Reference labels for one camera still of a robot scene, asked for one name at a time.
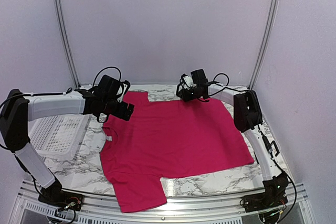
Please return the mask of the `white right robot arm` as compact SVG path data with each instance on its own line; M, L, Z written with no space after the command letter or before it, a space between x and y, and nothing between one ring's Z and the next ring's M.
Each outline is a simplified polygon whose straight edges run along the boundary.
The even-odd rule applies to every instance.
M213 98L233 106L235 127L244 134L253 148L265 189L263 193L242 198L242 206L247 212L281 206L288 202L288 174L276 164L276 157L280 154L277 144L270 142L261 130L263 117L255 91L224 86L215 81L201 85L180 82L176 95L185 102Z

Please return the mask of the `magenta t-shirt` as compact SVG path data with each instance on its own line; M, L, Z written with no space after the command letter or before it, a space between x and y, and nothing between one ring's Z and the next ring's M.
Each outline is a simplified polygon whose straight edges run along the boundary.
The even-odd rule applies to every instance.
M130 91L129 121L110 117L100 160L123 213L167 202L161 178L183 178L254 162L242 134L221 101L151 102L147 92Z

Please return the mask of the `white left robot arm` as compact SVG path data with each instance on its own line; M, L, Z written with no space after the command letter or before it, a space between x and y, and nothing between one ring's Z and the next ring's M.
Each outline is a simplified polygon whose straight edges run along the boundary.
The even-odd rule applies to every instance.
M13 153L21 168L40 184L39 201L55 206L80 203L82 195L65 192L42 157L74 157L90 115L115 116L128 121L134 105L123 99L128 87L69 88L65 92L23 93L12 89L1 103L4 149Z

